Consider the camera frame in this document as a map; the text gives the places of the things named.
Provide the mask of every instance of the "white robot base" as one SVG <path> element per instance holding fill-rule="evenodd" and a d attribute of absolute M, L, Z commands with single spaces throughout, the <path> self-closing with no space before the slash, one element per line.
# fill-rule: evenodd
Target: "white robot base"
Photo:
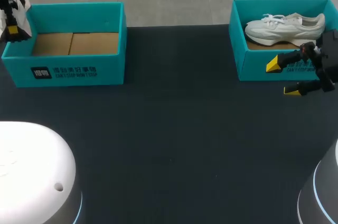
<path fill-rule="evenodd" d="M 338 142 L 327 151 L 299 193 L 300 224 L 338 223 Z"/>
<path fill-rule="evenodd" d="M 72 151 L 37 124 L 0 122 L 0 223 L 84 224 Z"/>

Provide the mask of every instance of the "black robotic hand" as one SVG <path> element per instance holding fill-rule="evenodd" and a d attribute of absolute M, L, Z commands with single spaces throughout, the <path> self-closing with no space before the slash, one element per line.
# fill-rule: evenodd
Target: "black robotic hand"
<path fill-rule="evenodd" d="M 324 92 L 335 89 L 338 81 L 338 31 L 332 30 L 323 34 L 323 44 L 319 49 L 314 43 L 301 45 L 299 51 L 278 54 L 266 66 L 267 73 L 280 73 L 289 64 L 311 60 L 318 80 L 301 81 L 284 88 L 286 95 L 304 96 L 308 92 L 322 89 Z"/>

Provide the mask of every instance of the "logo on box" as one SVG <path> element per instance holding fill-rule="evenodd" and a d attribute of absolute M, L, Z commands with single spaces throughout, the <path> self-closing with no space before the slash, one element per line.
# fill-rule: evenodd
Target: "logo on box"
<path fill-rule="evenodd" d="M 35 79 L 51 79 L 51 73 L 49 72 L 48 67 L 32 67 L 32 72 Z"/>

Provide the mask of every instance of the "black table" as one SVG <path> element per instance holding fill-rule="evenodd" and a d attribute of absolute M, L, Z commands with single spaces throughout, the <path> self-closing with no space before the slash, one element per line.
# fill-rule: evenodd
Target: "black table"
<path fill-rule="evenodd" d="M 338 136 L 338 91 L 239 82 L 227 25 L 129 28 L 122 86 L 16 89 L 0 66 L 0 120 L 69 143 L 88 223 L 296 224 Z"/>

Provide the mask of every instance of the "white dome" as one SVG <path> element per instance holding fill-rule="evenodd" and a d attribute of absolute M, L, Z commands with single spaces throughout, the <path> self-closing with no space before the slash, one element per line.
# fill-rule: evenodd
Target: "white dome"
<path fill-rule="evenodd" d="M 76 166 L 68 144 L 37 124 L 0 122 L 0 223 L 42 224 L 64 204 Z"/>

